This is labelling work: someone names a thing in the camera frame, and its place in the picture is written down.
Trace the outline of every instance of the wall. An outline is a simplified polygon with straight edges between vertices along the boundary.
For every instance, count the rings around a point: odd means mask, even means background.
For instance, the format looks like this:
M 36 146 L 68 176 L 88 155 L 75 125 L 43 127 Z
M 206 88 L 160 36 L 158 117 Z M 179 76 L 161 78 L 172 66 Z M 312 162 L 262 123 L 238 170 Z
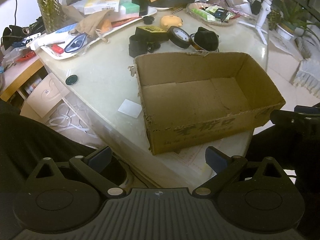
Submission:
M 29 26 L 41 16 L 37 0 L 17 0 L 17 25 L 20 27 Z M 9 25 L 14 25 L 15 0 L 0 0 L 0 36 L 3 30 Z

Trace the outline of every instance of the tree trunk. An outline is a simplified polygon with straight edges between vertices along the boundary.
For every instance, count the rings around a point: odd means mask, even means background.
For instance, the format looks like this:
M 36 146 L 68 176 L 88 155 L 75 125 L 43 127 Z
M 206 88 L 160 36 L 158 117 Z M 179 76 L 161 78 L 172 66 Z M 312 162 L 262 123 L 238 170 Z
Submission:
M 64 27 L 65 14 L 59 0 L 37 0 L 47 33 L 52 33 Z

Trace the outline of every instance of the black cap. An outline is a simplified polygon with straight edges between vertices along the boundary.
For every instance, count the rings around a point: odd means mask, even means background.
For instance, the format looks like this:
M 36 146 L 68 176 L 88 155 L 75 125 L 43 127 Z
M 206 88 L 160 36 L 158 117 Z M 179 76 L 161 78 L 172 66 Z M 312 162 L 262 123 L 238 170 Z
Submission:
M 147 25 L 152 24 L 152 22 L 153 22 L 154 20 L 155 20 L 155 18 L 152 17 L 152 16 L 145 16 L 145 17 L 143 17 L 143 23 L 144 23 L 144 24 L 147 24 Z
M 75 84 L 78 81 L 78 76 L 77 75 L 71 75 L 66 79 L 66 84 L 68 86 L 71 86 Z

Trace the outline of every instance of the yellow label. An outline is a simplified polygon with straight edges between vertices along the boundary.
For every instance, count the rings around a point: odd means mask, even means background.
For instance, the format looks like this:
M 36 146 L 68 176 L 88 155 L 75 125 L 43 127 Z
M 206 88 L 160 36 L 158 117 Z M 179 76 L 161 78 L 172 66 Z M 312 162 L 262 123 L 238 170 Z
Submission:
M 150 33 L 166 33 L 167 32 L 164 29 L 161 29 L 156 26 L 138 26 L 138 28 L 145 30 L 145 31 L 148 31 Z

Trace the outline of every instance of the cable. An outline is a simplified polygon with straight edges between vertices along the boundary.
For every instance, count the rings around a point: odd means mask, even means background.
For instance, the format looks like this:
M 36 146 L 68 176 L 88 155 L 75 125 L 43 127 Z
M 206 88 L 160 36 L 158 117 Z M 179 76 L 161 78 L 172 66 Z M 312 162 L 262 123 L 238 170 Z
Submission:
M 126 163 L 125 161 L 123 161 L 123 160 L 121 160 L 121 159 L 118 159 L 118 161 L 123 162 L 124 164 L 128 165 L 129 170 L 132 172 L 132 174 L 133 174 L 138 180 L 140 180 L 147 188 L 149 188 L 148 185 L 147 185 L 145 182 L 143 182 L 143 181 L 132 171 L 132 169 L 131 169 L 131 167 L 130 167 L 130 165 L 129 165 L 128 163 Z
M 16 0 L 16 11 L 14 12 L 14 25 L 17 25 L 17 9 L 18 9 L 18 0 Z

